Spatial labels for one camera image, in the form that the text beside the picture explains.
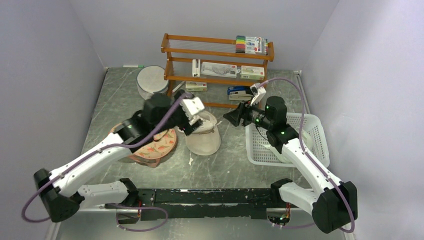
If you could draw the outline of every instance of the white wall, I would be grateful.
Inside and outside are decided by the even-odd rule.
[[[303,69],[358,240],[424,239],[424,2],[341,0]]]
[[[164,33],[274,42],[271,68],[301,69],[338,0],[70,0],[103,64],[165,67]]]
[[[40,240],[33,174],[81,153],[104,68],[68,0],[2,0],[0,53],[0,239]]]

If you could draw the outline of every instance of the small cardboard box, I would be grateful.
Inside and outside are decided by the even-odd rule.
[[[241,66],[241,78],[249,80],[264,80],[265,69],[258,66]]]
[[[202,91],[207,91],[208,86],[206,85],[206,82],[186,81],[185,90],[187,92],[202,92]]]

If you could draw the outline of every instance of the basket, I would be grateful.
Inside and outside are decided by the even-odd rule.
[[[301,116],[300,113],[287,113],[287,123],[298,132],[301,124]],[[266,138],[266,130],[261,127],[258,129],[262,136]],[[311,150],[313,154],[325,167],[328,167],[330,165],[329,149],[320,119],[315,115],[305,114],[302,129],[313,139],[313,147]],[[291,163],[282,163],[279,161],[271,150],[264,147],[263,145],[269,145],[269,142],[262,136],[253,124],[246,126],[247,158],[251,163],[256,165],[295,168],[295,165]]]

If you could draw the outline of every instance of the wooden shelf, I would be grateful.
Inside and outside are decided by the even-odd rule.
[[[249,54],[249,53],[236,53],[236,40],[234,39],[221,39],[211,37],[199,36],[182,36],[182,35],[169,35],[165,33],[160,46],[162,53],[166,53],[167,62],[163,75],[164,80],[169,80],[168,95],[171,95],[175,81],[191,81],[191,82],[204,82],[208,84],[221,84],[233,86],[252,86],[254,83],[263,82],[267,79],[268,61],[274,60],[274,44],[268,43],[268,55]],[[172,55],[188,55],[187,57],[175,57]],[[220,60],[207,59],[211,56],[218,56]],[[193,58],[200,59],[200,62],[228,64],[241,66],[262,67],[265,70],[265,77],[263,80],[245,80],[231,77],[217,77],[206,76],[192,77],[192,61]],[[236,61],[227,61],[224,58],[237,58]],[[250,61],[260,61],[258,63],[251,62],[238,62],[246,59]],[[208,107],[220,108],[236,108],[235,104],[204,102]]]

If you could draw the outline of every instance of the marble pattern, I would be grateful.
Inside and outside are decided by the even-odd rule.
[[[144,100],[137,91],[136,79],[141,68],[109,68],[95,107],[82,152],[94,147],[117,123],[131,117],[143,107]],[[268,77],[295,80],[293,71],[269,70]],[[203,101],[226,103],[228,86],[208,84],[207,92],[196,93]],[[287,82],[275,81],[267,86],[267,96],[284,98],[287,110],[300,113],[302,104],[296,89]],[[292,167],[254,165],[247,159],[244,127],[234,127],[223,118],[229,109],[207,107],[218,122],[221,146],[210,156],[191,153],[184,134],[177,133],[176,148],[156,168],[121,159],[101,170],[88,184],[111,183],[130,178],[138,188],[269,188],[284,178],[292,179],[301,187],[309,187],[300,172]]]

